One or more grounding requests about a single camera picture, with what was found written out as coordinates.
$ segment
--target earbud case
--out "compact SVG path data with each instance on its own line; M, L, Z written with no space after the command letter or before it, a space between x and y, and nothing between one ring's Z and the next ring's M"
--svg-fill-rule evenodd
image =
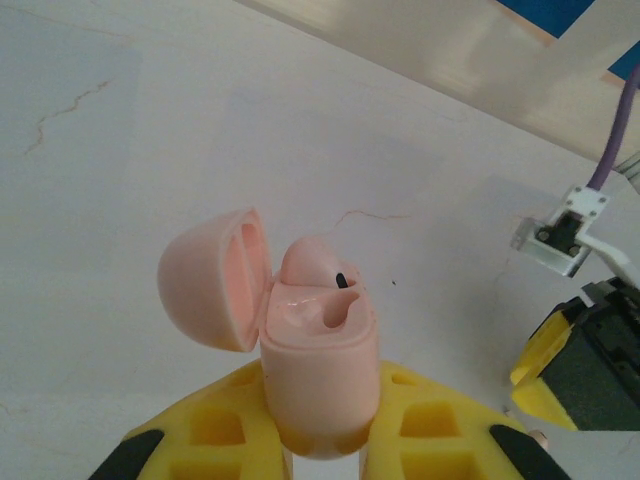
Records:
M331 286L335 268L346 288ZM231 212L169 244L158 288L197 342L248 352L260 340L267 403L289 450L328 458L366 443L380 397L376 315L359 271L322 239L295 242L273 275L257 211Z

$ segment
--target white cable connector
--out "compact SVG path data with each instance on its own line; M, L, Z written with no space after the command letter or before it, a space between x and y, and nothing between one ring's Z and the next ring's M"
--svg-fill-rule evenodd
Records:
M623 282L640 288L640 271L621 250L588 234L610 198L597 190L573 186L546 222L525 218L511 246L556 272L573 277L593 250Z

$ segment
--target pink earbud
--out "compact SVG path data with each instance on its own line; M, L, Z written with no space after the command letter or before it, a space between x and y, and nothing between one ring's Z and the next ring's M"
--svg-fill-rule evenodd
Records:
M342 270L342 262L321 237L302 237L285 253L280 280L285 285L347 288Z

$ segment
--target blue object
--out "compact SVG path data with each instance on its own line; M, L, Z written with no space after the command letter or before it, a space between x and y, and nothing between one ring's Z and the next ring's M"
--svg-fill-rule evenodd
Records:
M497 1L555 38L560 38L594 2L594 0Z
M640 63L640 41L609 67L609 71L623 80L629 78L633 67Z

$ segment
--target open case lid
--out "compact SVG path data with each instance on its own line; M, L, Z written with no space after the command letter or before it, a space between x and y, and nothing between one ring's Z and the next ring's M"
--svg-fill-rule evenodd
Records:
M158 267L169 317L202 344L248 352L258 338L271 262L255 209L237 210L173 240Z

